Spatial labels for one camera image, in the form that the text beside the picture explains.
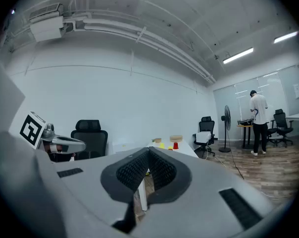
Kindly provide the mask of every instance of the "wooden floor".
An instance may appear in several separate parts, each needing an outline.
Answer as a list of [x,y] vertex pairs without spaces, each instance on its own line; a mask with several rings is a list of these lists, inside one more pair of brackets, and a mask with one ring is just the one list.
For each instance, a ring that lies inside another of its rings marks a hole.
[[[287,148],[282,143],[278,147],[273,147],[272,143],[268,143],[266,154],[262,154],[261,149],[259,149],[258,156],[253,156],[250,150],[242,149],[241,142],[231,142],[234,161],[245,181],[265,193],[276,206],[290,200],[295,195],[299,185],[299,138],[292,138],[292,140],[294,145],[289,144]],[[218,151],[219,147],[223,146],[224,142],[215,141],[211,148],[226,168],[242,179],[234,166],[231,153]],[[202,158],[202,151],[196,150],[195,152],[199,158]],[[221,165],[218,159],[212,154],[208,154],[208,161]],[[145,187],[147,196],[154,192],[151,176],[145,178]],[[146,212],[142,211],[138,191],[134,195],[134,203],[136,220],[139,222]]]

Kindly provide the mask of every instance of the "standing fan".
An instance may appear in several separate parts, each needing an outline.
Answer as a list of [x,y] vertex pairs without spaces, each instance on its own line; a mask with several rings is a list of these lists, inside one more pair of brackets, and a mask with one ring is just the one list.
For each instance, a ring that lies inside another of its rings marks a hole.
[[220,147],[219,152],[228,153],[231,151],[231,148],[226,147],[226,145],[227,145],[227,130],[230,130],[230,128],[231,128],[231,115],[230,115],[230,109],[228,106],[225,106],[224,116],[221,116],[221,120],[224,121],[225,138],[224,138],[224,147]]

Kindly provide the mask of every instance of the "white ceiling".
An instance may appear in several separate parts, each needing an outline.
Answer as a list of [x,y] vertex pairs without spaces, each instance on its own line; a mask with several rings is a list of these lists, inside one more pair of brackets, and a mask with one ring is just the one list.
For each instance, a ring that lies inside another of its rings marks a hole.
[[[216,80],[282,52],[284,45],[272,45],[274,38],[298,29],[276,0],[43,1],[21,0],[12,15],[9,33],[27,25],[29,14],[37,8],[60,2],[67,11],[71,4],[71,11],[88,10],[94,18],[146,26],[148,31],[191,55]],[[14,48],[34,40],[28,31],[11,38],[9,44]],[[223,64],[228,54],[232,56],[250,47],[254,47],[253,54]]]

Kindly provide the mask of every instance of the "air conditioning unit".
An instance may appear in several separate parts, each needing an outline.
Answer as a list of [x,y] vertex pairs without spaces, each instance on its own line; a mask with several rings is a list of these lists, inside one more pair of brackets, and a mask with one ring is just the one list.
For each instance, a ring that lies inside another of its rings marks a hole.
[[54,18],[62,16],[64,12],[64,6],[60,3],[54,3],[47,5],[43,8],[31,12],[29,16],[29,21],[31,23],[36,23],[48,18]]
[[45,6],[33,11],[29,20],[30,29],[37,42],[61,38],[65,33],[63,29],[63,5],[59,3]]

